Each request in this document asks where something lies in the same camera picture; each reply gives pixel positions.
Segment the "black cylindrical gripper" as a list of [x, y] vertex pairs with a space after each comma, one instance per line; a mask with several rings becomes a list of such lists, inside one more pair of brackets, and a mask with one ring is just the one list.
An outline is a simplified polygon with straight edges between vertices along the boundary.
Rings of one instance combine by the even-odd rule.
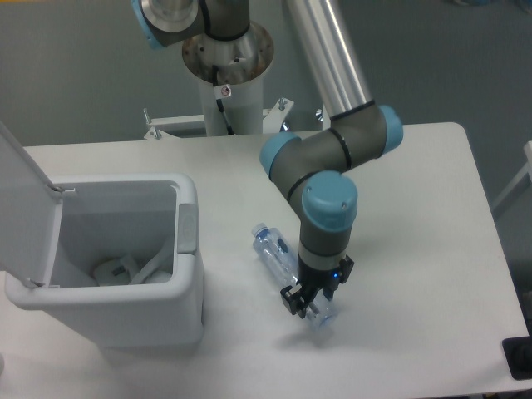
[[340, 284], [348, 281], [354, 261], [345, 255], [328, 270], [318, 270], [308, 266], [298, 257], [298, 284], [288, 285], [280, 290], [284, 306], [292, 315], [306, 318], [317, 316], [319, 308], [313, 303], [318, 292], [322, 291], [327, 300], [333, 300]]

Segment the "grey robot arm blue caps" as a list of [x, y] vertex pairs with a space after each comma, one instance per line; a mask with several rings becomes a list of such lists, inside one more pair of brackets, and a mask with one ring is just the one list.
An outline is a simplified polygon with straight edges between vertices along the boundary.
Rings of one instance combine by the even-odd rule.
[[[229, 102], [240, 84], [258, 78], [272, 48], [254, 24], [246, 1], [134, 1], [147, 42], [182, 44], [189, 71], [205, 82], [224, 135], [236, 135]], [[331, 125], [307, 139], [280, 132], [267, 140], [260, 163], [300, 221], [298, 279], [280, 295], [304, 317], [317, 295], [332, 299], [353, 262], [346, 248], [357, 215], [357, 188], [347, 172], [396, 149], [403, 127], [396, 112], [375, 103], [334, 1], [290, 1]]]

